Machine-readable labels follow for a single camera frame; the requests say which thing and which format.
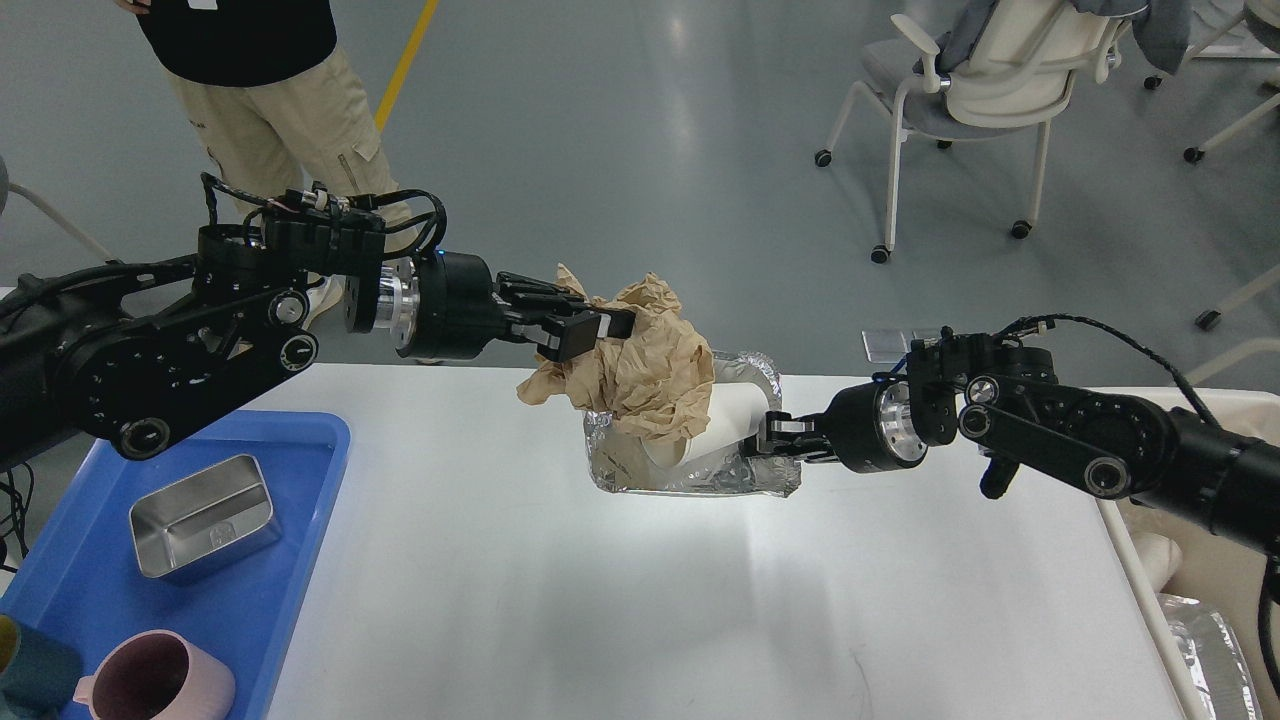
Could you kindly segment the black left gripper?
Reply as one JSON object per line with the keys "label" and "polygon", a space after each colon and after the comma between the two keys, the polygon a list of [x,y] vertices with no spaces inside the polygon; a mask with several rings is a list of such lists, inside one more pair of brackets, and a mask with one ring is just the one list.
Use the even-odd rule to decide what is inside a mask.
{"label": "black left gripper", "polygon": [[431,251],[381,268],[378,325],[402,357],[471,360],[503,337],[564,363],[593,350],[611,323],[609,311],[590,309],[577,291],[511,272],[494,283],[488,264],[471,254]]}

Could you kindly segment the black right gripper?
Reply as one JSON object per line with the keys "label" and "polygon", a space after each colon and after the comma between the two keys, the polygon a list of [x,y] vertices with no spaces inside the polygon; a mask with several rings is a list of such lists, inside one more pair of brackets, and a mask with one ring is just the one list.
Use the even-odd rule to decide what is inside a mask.
{"label": "black right gripper", "polygon": [[861,474],[919,466],[927,446],[913,423],[905,382],[872,382],[840,391],[824,413],[765,414],[765,441],[745,441],[746,457],[841,462]]}

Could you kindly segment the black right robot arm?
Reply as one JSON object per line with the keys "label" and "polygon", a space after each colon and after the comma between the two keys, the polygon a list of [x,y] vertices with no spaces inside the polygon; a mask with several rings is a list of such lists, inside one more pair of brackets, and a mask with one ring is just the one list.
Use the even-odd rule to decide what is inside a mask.
{"label": "black right robot arm", "polygon": [[1187,378],[1170,370],[1185,407],[1062,384],[1051,352],[1025,340],[1059,314],[1023,316],[993,333],[913,340],[890,372],[840,391],[820,411],[768,411],[740,443],[746,457],[840,462],[855,473],[922,464],[963,437],[989,464],[980,492],[1000,498],[1033,468],[1094,498],[1169,512],[1262,553],[1257,630],[1277,680],[1271,630],[1277,605],[1279,452],[1221,428]]}

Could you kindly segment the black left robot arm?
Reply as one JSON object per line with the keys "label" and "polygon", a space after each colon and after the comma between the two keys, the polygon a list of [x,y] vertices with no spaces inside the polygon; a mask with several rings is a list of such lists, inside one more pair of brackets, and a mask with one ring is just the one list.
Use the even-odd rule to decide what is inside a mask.
{"label": "black left robot arm", "polygon": [[388,225],[380,210],[421,190],[268,199],[201,181],[195,252],[26,274],[3,299],[4,470],[81,432],[146,460],[298,375],[317,357],[311,275],[342,278],[347,331],[385,328],[402,357],[470,360],[503,341],[568,361],[634,332],[628,310],[445,251],[438,197]]}

